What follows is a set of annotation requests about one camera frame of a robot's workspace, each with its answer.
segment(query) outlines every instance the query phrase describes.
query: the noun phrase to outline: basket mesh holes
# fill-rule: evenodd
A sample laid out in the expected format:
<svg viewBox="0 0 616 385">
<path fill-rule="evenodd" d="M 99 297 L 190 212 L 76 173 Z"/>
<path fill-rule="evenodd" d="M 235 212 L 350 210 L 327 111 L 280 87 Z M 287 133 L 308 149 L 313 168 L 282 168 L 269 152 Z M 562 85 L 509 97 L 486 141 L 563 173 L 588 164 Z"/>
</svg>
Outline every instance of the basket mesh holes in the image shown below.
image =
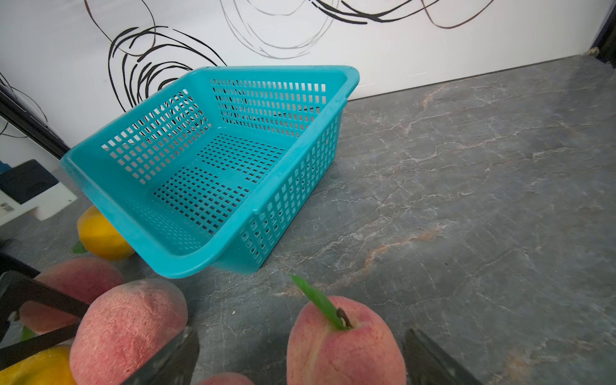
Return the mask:
<svg viewBox="0 0 616 385">
<path fill-rule="evenodd" d="M 332 162 L 336 153 L 334 138 L 338 135 L 338 123 L 339 117 L 321 135 L 299 167 L 291 172 L 292 177 L 287 179 L 287 183 L 264 205 L 263 211 L 249 222 L 249 231 L 242 230 L 241 239 L 259 263 L 269 254 Z"/>
<path fill-rule="evenodd" d="M 244 175 L 252 183 L 259 183 L 278 163 L 285 152 L 284 148 L 219 134 L 197 155 L 203 162 L 217 169 L 233 169 Z"/>
<path fill-rule="evenodd" d="M 210 84 L 226 123 L 291 137 L 299 137 L 326 104 L 319 94 L 325 84 L 224 79 Z"/>
<path fill-rule="evenodd" d="M 137 163 L 133 159 L 141 164 L 144 163 L 144 159 L 148 159 L 147 154 L 154 155 L 157 153 L 160 157 L 155 156 L 156 162 L 160 162 L 160 166 L 165 167 L 171 160 L 179 156 L 180 152 L 192 145 L 205 134 L 205 131 L 212 127 L 211 124 L 207 123 L 207 120 L 193 97 L 189 96 L 188 91 L 183 89 L 159 107 L 137 119 L 125 130 L 107 140 L 101 145 L 101 148 L 113 159 L 122 156 L 123 159 L 118 159 L 120 166 L 124 166 L 125 162 L 131 162 L 132 167 L 136 168 Z M 176 147 L 179 151 L 174 150 L 171 153 L 170 149 Z M 130 167 L 126 166 L 125 168 L 128 172 L 132 172 Z M 142 169 L 138 169 L 138 171 L 145 174 Z M 146 175 L 145 180 L 139 179 L 139 182 L 145 184 L 146 181 L 150 181 L 152 179 L 150 175 Z"/>
<path fill-rule="evenodd" d="M 218 177 L 194 167 L 176 172 L 153 194 L 201 230 L 214 235 L 250 192 L 231 188 Z"/>
</svg>

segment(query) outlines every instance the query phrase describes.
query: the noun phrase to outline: white wall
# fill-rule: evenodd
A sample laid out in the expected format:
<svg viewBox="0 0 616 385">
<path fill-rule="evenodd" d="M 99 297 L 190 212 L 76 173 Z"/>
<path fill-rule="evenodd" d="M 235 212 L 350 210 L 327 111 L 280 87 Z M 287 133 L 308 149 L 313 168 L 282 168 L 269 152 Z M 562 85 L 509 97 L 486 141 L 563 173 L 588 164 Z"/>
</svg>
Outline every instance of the white wall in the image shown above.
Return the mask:
<svg viewBox="0 0 616 385">
<path fill-rule="evenodd" d="M 156 50 L 138 63 L 137 57 L 128 56 L 128 69 L 137 65 L 139 72 L 148 61 L 173 60 L 190 68 L 212 63 L 345 64 L 359 69 L 362 79 L 353 97 L 364 97 L 582 54 L 590 48 L 614 3 L 424 1 L 433 22 L 421 0 L 413 0 L 381 17 L 397 18 L 419 11 L 407 18 L 381 23 L 343 15 L 348 21 L 365 23 L 351 24 L 327 16 L 316 7 L 320 6 L 316 0 L 87 0 L 100 29 L 83 0 L 7 1 L 0 14 L 0 36 L 5 36 L 0 40 L 0 71 L 40 104 L 68 145 L 75 145 L 130 108 L 121 77 L 123 52 L 116 51 L 118 55 L 110 60 L 110 76 L 111 43 L 103 33 L 114 39 L 130 27 L 137 27 L 134 32 L 143 31 L 152 26 L 152 18 L 158 26 L 168 27 L 157 29 L 168 36 L 157 36 L 157 44 L 173 43 L 176 47 Z M 322 2 L 353 13 L 340 0 Z M 347 0 L 366 13 L 403 2 Z M 488 3 L 481 14 L 458 28 L 436 26 L 463 22 Z M 152 46 L 151 38 L 145 35 L 132 47 L 124 43 L 121 48 L 139 55 Z M 162 80 L 184 72 L 168 69 L 151 87 L 155 89 Z M 119 100 L 112 82 L 120 90 Z"/>
<path fill-rule="evenodd" d="M 2 131 L 5 124 L 6 120 L 0 117 L 0 131 Z M 15 167 L 25 161 L 36 159 L 38 163 L 48 171 L 53 171 L 60 166 L 58 159 L 43 150 L 42 147 L 33 142 L 30 138 L 24 138 L 25 135 L 14 128 L 13 125 L 9 124 L 4 133 L 16 136 L 16 138 L 0 135 L 0 160 L 3 163 Z"/>
</svg>

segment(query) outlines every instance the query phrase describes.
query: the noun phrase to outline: basket rim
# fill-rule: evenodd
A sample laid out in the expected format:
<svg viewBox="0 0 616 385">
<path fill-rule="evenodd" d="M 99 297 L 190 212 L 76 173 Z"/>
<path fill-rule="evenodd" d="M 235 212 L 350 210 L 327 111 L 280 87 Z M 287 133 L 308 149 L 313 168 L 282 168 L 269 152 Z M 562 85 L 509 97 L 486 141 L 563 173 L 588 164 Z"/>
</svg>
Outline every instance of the basket rim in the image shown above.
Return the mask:
<svg viewBox="0 0 616 385">
<path fill-rule="evenodd" d="M 297 72 L 297 71 L 317 71 L 317 72 L 338 72 L 346 77 L 345 82 L 338 89 L 325 108 L 318 114 L 314 122 L 297 141 L 285 152 L 280 161 L 274 166 L 271 172 L 264 178 L 254 192 L 247 197 L 244 203 L 229 217 L 221 226 L 216 234 L 203 246 L 187 254 L 170 253 L 167 247 L 163 246 L 155 237 L 145 231 L 132 216 L 128 215 L 119 204 L 109 194 L 102 189 L 92 178 L 90 178 L 73 160 L 75 150 L 93 140 L 96 140 L 98 133 L 112 126 L 124 115 L 139 108 L 145 102 L 133 107 L 124 114 L 117 117 L 111 123 L 84 139 L 81 143 L 74 146 L 60 161 L 62 168 L 69 173 L 71 178 L 78 184 L 84 194 L 100 210 L 100 212 L 110 221 L 110 223 L 127 239 L 140 240 L 136 244 L 131 244 L 135 251 L 144 261 L 154 270 L 167 278 L 184 278 L 195 274 L 205 267 L 212 264 L 229 247 L 233 239 L 246 227 L 247 222 L 254 215 L 260 214 L 267 202 L 275 192 L 285 183 L 290 170 L 294 170 L 306 157 L 306 153 L 312 144 L 327 129 L 336 116 L 343 110 L 347 103 L 347 98 L 359 83 L 359 72 L 348 66 L 248 66 L 248 67 L 203 67 L 193 70 L 178 80 L 195 76 L 195 74 L 216 68 L 222 71 L 253 71 L 259 73 L 267 72 Z M 155 97 L 162 89 L 150 98 Z"/>
</svg>

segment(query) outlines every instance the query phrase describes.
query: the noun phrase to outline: gray marble countertop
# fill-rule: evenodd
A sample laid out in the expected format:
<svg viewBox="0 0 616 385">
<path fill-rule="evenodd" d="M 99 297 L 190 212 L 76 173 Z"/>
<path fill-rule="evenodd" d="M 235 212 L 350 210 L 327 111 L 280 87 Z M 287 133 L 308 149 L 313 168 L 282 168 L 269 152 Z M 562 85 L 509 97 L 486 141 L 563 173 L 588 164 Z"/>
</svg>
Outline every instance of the gray marble countertop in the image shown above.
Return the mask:
<svg viewBox="0 0 616 385">
<path fill-rule="evenodd" d="M 336 159 L 263 267 L 174 283 L 201 339 L 193 382 L 285 383 L 298 274 L 420 327 L 485 384 L 616 376 L 616 76 L 591 57 L 349 102 Z M 0 227 L 43 269 L 73 257 L 83 194 Z M 127 279 L 154 277 L 143 260 Z"/>
</svg>

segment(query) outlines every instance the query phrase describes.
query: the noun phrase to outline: green leaf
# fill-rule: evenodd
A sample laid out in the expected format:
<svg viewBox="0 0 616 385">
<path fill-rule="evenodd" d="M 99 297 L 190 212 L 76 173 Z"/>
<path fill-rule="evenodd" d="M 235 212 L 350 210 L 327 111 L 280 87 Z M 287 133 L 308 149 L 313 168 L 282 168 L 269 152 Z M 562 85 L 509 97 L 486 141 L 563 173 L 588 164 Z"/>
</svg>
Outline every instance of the green leaf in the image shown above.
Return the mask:
<svg viewBox="0 0 616 385">
<path fill-rule="evenodd" d="M 315 304 L 319 310 L 340 330 L 349 330 L 349 327 L 344 326 L 342 319 L 336 315 L 336 307 L 333 303 L 323 294 L 322 291 L 310 286 L 304 279 L 299 278 L 297 275 L 292 275 L 291 279 L 306 294 L 308 299 Z"/>
<path fill-rule="evenodd" d="M 77 241 L 73 246 L 73 254 L 83 254 L 87 253 L 86 247 L 81 243 L 81 241 Z"/>
<path fill-rule="evenodd" d="M 36 333 L 34 331 L 31 331 L 25 326 L 22 328 L 22 342 L 34 337 L 36 337 Z"/>
</svg>

